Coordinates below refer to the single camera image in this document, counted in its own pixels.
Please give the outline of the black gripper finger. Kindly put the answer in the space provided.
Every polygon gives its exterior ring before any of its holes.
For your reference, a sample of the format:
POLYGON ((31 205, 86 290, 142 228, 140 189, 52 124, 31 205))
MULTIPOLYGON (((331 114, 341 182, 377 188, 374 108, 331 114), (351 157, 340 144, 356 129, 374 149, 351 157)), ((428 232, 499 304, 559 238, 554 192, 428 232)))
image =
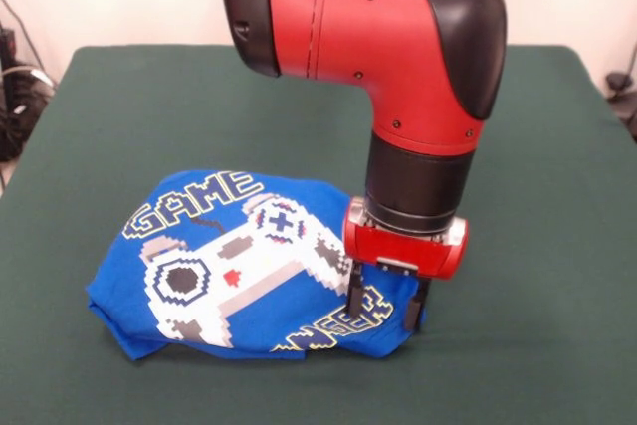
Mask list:
POLYGON ((418 331, 427 303, 431 279, 420 279, 415 294, 410 298, 404 318, 404 328, 407 331, 418 331))
POLYGON ((363 295, 362 264, 358 261, 353 261, 348 282, 346 304, 347 314, 351 318, 357 318, 360 315, 363 295))

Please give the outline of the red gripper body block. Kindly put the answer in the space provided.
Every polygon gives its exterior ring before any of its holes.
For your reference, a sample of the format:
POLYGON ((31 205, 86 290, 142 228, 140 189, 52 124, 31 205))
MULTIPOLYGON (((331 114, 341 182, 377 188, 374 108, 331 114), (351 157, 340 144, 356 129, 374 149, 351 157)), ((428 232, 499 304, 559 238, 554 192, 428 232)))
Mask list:
POLYGON ((440 234, 407 235, 374 222, 363 199, 354 197, 344 216, 342 241, 346 255, 354 261, 398 269, 419 278, 448 280, 463 260, 469 223, 455 217, 440 234))

